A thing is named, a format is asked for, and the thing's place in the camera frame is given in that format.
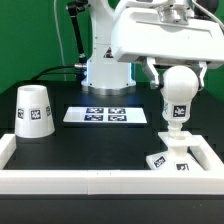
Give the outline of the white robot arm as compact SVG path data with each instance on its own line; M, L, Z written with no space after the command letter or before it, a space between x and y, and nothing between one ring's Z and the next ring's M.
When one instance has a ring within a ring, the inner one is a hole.
M156 89L158 67L183 65L199 77L224 65L224 23L195 0L87 0L93 49L85 89L117 95L135 87L139 63Z

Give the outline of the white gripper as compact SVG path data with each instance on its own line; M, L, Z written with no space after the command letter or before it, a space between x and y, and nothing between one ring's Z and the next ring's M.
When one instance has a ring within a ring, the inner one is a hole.
M199 90L204 88L208 67L224 64L224 34L212 21L189 19L187 25L162 23L155 9L127 8L116 19L111 34L113 57L120 62L137 62L152 89L160 85L157 64L198 64Z

